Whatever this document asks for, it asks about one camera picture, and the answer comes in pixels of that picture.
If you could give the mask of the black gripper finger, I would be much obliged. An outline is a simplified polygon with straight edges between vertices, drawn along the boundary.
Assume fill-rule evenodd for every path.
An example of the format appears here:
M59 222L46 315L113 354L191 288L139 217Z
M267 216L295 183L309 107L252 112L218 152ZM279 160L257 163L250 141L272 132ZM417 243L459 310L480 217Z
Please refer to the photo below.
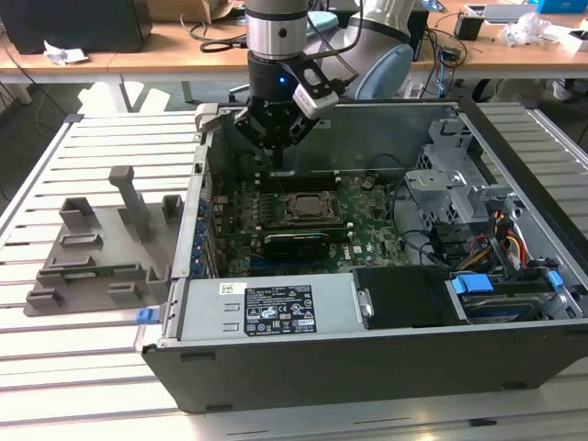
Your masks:
M298 118L289 126L278 131L278 170L281 170L284 167L284 151L292 145L298 145L318 124L318 122L318 119Z
M269 137L266 130L253 117L250 110L246 107L239 111L233 119L235 128L251 143L255 148L263 153L270 162L271 166L277 169L277 153L273 139Z

